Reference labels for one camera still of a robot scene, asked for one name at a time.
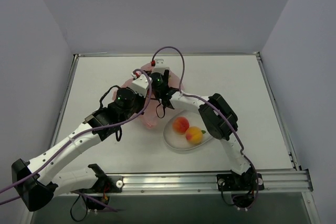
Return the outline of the pink plastic bag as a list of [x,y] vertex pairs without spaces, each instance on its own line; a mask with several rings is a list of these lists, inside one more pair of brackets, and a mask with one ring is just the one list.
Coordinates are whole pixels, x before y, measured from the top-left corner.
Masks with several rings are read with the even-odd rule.
[[[153,70],[153,66],[151,66],[150,63],[147,63],[145,65],[143,65],[140,69],[144,70],[144,71],[152,71]],[[169,69],[170,73],[169,73],[169,86],[170,87],[174,87],[174,88],[178,88],[179,87],[179,83],[180,83],[180,78],[173,73],[170,69]],[[131,82],[133,81],[133,79],[128,79],[121,87],[129,87],[129,85],[131,84]],[[112,96],[112,100],[114,100],[116,98],[117,95],[117,91],[115,90],[113,92],[113,96]],[[158,121],[159,121],[159,117],[157,116],[157,112],[159,114],[159,116],[163,116],[163,109],[162,106],[160,105],[158,107],[158,109],[156,109],[156,107],[159,105],[158,101],[155,100],[151,100],[151,102],[149,103],[149,106],[147,107],[147,109],[145,110],[143,115],[140,115],[139,117],[137,117],[137,119],[140,120],[140,122],[147,128],[149,129],[153,129],[157,126]]]

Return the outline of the orange fake peach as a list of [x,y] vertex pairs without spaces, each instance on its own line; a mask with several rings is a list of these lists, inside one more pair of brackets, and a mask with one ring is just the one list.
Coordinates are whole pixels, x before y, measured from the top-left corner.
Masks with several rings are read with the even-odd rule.
[[185,132],[185,138],[190,144],[200,144],[203,141],[203,135],[206,133],[205,130],[199,127],[192,126],[189,127]]

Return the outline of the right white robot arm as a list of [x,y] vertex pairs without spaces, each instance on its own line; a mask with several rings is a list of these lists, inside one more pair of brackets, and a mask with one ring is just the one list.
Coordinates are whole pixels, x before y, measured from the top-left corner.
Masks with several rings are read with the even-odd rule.
[[221,141],[229,159],[230,170],[238,181],[258,182],[256,169],[244,154],[244,146],[237,134],[238,116],[219,94],[200,97],[187,94],[168,84],[169,71],[153,72],[154,96],[170,109],[181,109],[201,116],[207,132]]

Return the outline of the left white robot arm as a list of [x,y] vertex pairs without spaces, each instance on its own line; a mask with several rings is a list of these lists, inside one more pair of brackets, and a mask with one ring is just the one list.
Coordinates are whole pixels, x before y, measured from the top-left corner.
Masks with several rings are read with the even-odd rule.
[[116,98],[85,118],[69,136],[41,155],[12,164],[14,188],[30,212],[46,206],[54,197],[72,191],[103,193],[112,181],[97,164],[62,172],[79,155],[110,135],[121,140],[123,124],[144,112],[147,88],[118,88]]

